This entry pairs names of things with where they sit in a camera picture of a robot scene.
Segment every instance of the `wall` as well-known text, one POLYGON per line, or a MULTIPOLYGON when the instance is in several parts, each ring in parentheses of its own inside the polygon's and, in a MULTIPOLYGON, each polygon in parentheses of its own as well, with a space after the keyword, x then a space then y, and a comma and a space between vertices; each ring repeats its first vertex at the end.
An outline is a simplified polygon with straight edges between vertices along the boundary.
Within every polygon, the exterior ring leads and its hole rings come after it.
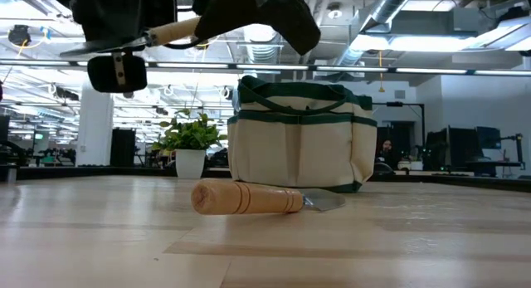
MULTIPOLYGON (((320 84, 328 84, 324 81, 316 81, 320 84)), ((385 103, 392 101, 401 101, 403 103, 416 103, 417 90, 410 87, 407 81, 384 81, 383 88, 385 92, 380 92, 380 82, 376 81, 371 84, 367 82, 339 82, 345 88, 350 89, 356 95, 367 95, 373 98, 375 103, 385 103), (405 99, 396 99, 395 90, 406 91, 405 99)), ((415 123, 415 144, 421 144, 421 109, 418 106, 409 108, 387 107, 385 105, 375 105, 373 107, 373 118, 378 122, 378 126, 385 126, 387 122, 392 121, 411 121, 415 123)))
MULTIPOLYGON (((502 136, 524 135, 523 154, 531 162, 531 81, 525 77, 437 76, 417 87, 417 101, 426 105, 426 132, 447 125, 500 129, 502 136)), ((502 142, 502 151, 484 150, 485 156, 501 160, 503 149, 517 160, 516 143, 502 142)), ((530 174, 512 168, 514 174, 530 174)))
POLYGON ((426 134, 439 131, 443 123, 441 76, 435 76, 417 87, 417 102, 425 106, 426 134))

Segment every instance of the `potted plant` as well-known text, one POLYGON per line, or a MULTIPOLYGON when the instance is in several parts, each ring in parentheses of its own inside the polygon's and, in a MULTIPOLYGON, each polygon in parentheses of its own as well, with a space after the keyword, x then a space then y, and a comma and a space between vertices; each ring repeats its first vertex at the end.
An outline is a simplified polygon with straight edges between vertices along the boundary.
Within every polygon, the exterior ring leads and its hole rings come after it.
MULTIPOLYGON (((190 110, 180 110, 190 117, 190 110)), ((219 134, 215 125, 208 125, 208 115, 199 114, 199 117, 188 123, 177 123, 173 118, 170 122, 161 122, 160 126, 168 128, 166 135, 159 142, 153 144, 153 149, 176 150, 175 168, 177 176, 184 179, 199 179, 205 164, 206 150, 213 144, 220 145, 219 141, 227 139, 224 134, 219 134)))

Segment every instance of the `canvas tote bag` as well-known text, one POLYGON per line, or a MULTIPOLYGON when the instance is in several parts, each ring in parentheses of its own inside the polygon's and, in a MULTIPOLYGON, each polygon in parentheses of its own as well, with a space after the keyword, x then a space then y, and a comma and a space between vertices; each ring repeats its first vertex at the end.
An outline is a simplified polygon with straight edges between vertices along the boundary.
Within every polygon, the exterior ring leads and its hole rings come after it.
POLYGON ((228 121, 234 180, 355 193, 373 174, 373 101, 342 85, 267 83, 244 76, 228 121))

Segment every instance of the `green leaves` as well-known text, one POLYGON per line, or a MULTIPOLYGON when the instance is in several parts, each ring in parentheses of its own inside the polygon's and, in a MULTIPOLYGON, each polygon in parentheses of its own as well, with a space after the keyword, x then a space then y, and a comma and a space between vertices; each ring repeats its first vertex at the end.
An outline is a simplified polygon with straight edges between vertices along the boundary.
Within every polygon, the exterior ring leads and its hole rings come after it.
POLYGON ((185 114, 186 116, 190 116, 190 113, 192 113, 192 111, 190 109, 182 109, 180 111, 178 111, 178 113, 183 113, 185 114))
MULTIPOLYGON (((190 110, 180 110, 180 113, 184 113, 189 117, 190 110)), ((177 123, 177 120, 173 118, 171 122, 161 122, 161 127, 169 127, 164 133, 166 136, 160 140, 160 142, 153 144, 153 148, 156 149, 193 149, 193 150, 206 150, 213 144, 218 144, 220 140, 227 139, 226 135, 219 135, 215 125, 208 125, 208 115, 199 114, 197 120, 189 123, 177 123)))

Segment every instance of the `computer monitor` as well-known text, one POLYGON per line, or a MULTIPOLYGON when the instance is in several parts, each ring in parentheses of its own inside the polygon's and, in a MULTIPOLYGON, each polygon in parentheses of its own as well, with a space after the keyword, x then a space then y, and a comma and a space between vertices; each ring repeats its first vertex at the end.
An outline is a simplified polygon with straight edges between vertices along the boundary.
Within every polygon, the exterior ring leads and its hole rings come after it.
POLYGON ((438 171, 445 167, 446 161, 446 129, 430 132, 426 137, 426 153, 424 155, 424 168, 428 171, 438 171))
POLYGON ((480 138, 480 147, 482 149, 501 149, 501 133, 499 129, 492 127, 477 127, 476 131, 480 138))
POLYGON ((448 128, 450 159, 453 168, 466 168, 467 161, 483 157, 480 138, 475 129, 448 128))

